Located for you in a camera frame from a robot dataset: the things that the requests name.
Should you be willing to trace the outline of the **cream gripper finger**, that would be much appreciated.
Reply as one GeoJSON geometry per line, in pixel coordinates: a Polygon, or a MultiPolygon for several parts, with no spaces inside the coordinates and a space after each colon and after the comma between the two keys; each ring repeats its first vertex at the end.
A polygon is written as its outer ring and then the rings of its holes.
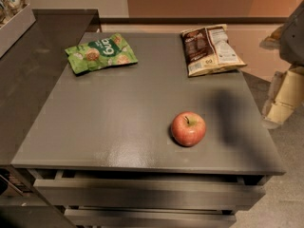
{"type": "Polygon", "coordinates": [[[262,108],[262,125],[268,129],[282,126],[294,110],[284,104],[266,102],[262,108]]]}
{"type": "Polygon", "coordinates": [[[263,114],[268,114],[271,110],[272,105],[280,106],[280,103],[276,100],[276,95],[281,88],[283,78],[284,73],[279,71],[277,71],[273,76],[268,90],[268,99],[266,100],[262,108],[263,114]]]}

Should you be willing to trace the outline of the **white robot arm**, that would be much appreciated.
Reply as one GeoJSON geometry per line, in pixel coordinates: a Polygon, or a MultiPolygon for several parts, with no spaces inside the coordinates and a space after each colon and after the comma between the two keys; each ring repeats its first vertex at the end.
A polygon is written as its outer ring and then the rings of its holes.
{"type": "Polygon", "coordinates": [[[285,72],[275,73],[262,108],[263,125],[275,129],[304,102],[304,1],[260,46],[277,49],[279,57],[291,64],[285,72]]]}

